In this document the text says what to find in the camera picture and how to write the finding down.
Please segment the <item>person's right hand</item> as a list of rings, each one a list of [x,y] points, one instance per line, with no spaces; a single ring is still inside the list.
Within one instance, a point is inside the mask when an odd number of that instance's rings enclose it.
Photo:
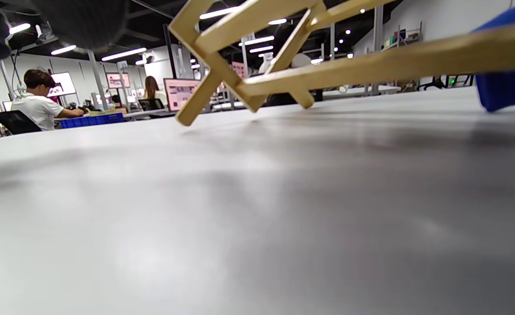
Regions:
[[[100,51],[123,34],[129,14],[127,0],[31,0],[32,8],[49,22],[60,41],[80,49]],[[0,60],[11,54],[10,26],[0,9]]]

